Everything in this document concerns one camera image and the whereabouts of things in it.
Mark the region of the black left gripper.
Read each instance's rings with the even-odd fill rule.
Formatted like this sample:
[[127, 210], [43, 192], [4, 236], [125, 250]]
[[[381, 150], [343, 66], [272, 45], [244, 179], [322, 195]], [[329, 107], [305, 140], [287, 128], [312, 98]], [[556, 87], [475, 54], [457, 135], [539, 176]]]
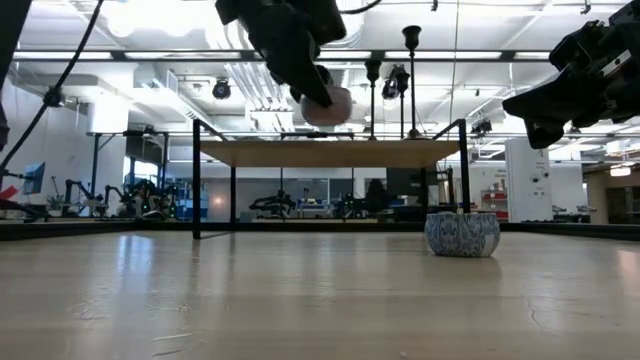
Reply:
[[316, 46], [341, 40], [346, 27], [336, 0], [215, 0], [223, 25], [239, 22], [277, 82], [289, 86], [300, 103], [306, 96], [322, 107], [332, 104], [329, 70], [313, 62]]

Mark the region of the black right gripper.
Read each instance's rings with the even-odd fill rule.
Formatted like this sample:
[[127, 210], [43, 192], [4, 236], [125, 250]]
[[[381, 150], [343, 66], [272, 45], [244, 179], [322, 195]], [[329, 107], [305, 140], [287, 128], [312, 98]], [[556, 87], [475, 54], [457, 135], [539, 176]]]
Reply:
[[582, 129], [640, 115], [640, 21], [588, 22], [562, 39], [550, 62], [558, 74], [502, 102], [525, 120], [532, 148], [557, 142], [567, 124]]

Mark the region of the tall black candlestick holder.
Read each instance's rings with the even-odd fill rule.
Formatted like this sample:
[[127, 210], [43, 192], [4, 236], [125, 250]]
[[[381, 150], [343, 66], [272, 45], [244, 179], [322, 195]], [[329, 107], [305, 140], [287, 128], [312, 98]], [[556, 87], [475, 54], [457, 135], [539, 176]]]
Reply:
[[411, 129], [407, 134], [407, 139], [417, 140], [421, 138], [421, 133], [417, 129], [417, 115], [416, 115], [416, 91], [415, 91], [415, 55], [416, 49], [419, 45], [419, 36], [421, 33], [421, 27], [418, 25], [409, 25], [402, 30], [402, 34], [405, 38], [405, 47], [409, 51], [410, 58], [410, 83], [409, 90], [411, 92]]

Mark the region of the wooden shelf with black legs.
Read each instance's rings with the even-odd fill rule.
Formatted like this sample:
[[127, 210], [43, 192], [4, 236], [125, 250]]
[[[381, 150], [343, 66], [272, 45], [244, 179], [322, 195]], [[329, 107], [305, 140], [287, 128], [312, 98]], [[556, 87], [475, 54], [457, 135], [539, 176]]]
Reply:
[[460, 152], [462, 212], [471, 212], [466, 121], [458, 119], [430, 138], [393, 141], [231, 141], [202, 120], [192, 123], [191, 231], [195, 239], [209, 225], [201, 222], [201, 154], [231, 168], [231, 190], [236, 190], [239, 167], [274, 168], [424, 168]]

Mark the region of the white pillar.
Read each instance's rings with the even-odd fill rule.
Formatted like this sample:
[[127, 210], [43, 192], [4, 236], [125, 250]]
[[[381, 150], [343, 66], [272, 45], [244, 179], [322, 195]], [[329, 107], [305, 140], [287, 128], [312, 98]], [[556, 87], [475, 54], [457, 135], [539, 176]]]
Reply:
[[548, 151], [532, 149], [526, 138], [512, 138], [505, 154], [509, 221], [552, 220]]

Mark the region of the red shelf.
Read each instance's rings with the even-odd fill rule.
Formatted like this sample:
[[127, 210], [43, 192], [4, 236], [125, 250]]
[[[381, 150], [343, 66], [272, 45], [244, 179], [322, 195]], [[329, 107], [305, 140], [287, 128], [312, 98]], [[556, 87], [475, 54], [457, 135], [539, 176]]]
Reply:
[[499, 222], [507, 222], [509, 219], [507, 193], [497, 190], [482, 190], [481, 210], [495, 213]]

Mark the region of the black office chair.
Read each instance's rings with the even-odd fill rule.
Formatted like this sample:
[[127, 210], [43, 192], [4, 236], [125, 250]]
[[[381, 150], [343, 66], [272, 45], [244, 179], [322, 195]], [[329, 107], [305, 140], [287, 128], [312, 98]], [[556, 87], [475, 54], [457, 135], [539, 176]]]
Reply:
[[388, 203], [388, 196], [382, 181], [372, 179], [364, 198], [364, 209], [368, 213], [375, 214], [386, 209]]

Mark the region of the black screen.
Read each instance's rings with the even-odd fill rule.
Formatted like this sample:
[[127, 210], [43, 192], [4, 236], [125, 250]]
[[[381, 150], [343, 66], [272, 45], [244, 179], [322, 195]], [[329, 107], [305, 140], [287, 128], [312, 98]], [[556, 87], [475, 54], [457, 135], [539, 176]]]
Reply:
[[392, 196], [420, 196], [423, 193], [423, 170], [387, 168], [386, 191]]

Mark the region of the monitor with blue screen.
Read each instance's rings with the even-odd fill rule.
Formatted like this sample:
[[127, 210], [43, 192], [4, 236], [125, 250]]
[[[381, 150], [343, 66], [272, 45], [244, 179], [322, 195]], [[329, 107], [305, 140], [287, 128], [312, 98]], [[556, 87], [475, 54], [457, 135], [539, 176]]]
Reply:
[[25, 167], [22, 188], [23, 194], [39, 194], [42, 191], [45, 168], [45, 162], [34, 163]]

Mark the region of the black metal rig frame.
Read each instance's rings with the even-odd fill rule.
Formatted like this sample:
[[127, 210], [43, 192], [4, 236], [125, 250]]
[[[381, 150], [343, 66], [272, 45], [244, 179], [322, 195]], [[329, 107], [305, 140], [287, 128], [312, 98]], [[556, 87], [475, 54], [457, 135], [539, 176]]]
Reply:
[[[358, 49], [329, 49], [320, 55], [319, 61], [322, 63], [333, 62], [366, 62], [367, 60], [379, 60], [380, 62], [410, 62], [409, 51], [402, 52], [400, 50], [358, 50]], [[518, 63], [518, 62], [540, 62], [541, 58], [519, 58], [518, 53], [540, 53], [542, 50], [525, 50], [497, 51], [498, 55], [488, 57], [490, 51], [475, 50], [425, 50], [418, 51], [418, 57], [415, 62], [439, 63], [451, 62], [458, 63]], [[253, 50], [88, 50], [76, 54], [71, 50], [62, 49], [23, 49], [14, 52], [9, 63], [9, 69], [12, 63], [18, 62], [64, 62], [75, 65], [77, 62], [137, 62], [137, 63], [163, 63], [163, 62], [184, 62], [184, 63], [257, 63], [264, 62], [259, 54]], [[212, 120], [206, 120], [205, 115], [196, 115], [195, 120], [202, 120], [213, 129]], [[319, 222], [313, 223], [287, 223], [285, 220], [276, 222], [261, 223], [239, 223], [235, 219], [236, 200], [231, 201], [230, 211], [232, 212], [231, 220], [227, 223], [202, 223], [209, 225], [211, 228], [207, 231], [230, 231], [230, 232], [372, 232], [374, 230], [390, 231], [390, 232], [415, 232], [418, 231], [418, 225], [414, 224], [373, 224], [362, 223], [354, 228], [349, 228], [346, 222], [342, 224], [333, 223], [333, 225], [320, 225]], [[127, 230], [171, 230], [186, 231], [187, 225], [145, 225], [151, 222], [137, 221], [136, 225], [124, 226]], [[63, 235], [87, 235], [92, 232], [93, 228], [98, 229], [98, 225], [46, 225], [51, 228], [54, 233], [50, 237]], [[505, 223], [500, 225], [502, 231], [505, 232], [527, 232], [566, 235], [588, 238], [604, 238], [625, 241], [640, 241], [640, 225], [580, 225], [570, 223], [559, 223], [553, 221], [527, 221], [521, 223]], [[106, 233], [108, 229], [100, 228], [95, 233]]]

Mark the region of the background black rig frame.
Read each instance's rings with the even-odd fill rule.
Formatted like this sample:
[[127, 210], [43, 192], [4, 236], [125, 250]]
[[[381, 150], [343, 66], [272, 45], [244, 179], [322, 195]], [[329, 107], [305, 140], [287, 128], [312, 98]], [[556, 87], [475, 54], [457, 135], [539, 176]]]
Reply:
[[89, 214], [98, 211], [105, 215], [109, 208], [110, 191], [122, 194], [120, 188], [112, 187], [111, 175], [117, 175], [118, 180], [124, 179], [124, 158], [130, 158], [129, 170], [132, 171], [131, 181], [135, 176], [137, 162], [153, 163], [157, 166], [157, 187], [164, 187], [166, 182], [166, 168], [168, 164], [168, 147], [170, 135], [168, 132], [146, 130], [126, 130], [124, 132], [88, 132], [94, 139], [92, 153], [92, 167], [90, 189], [85, 194], [85, 205], [90, 209]]

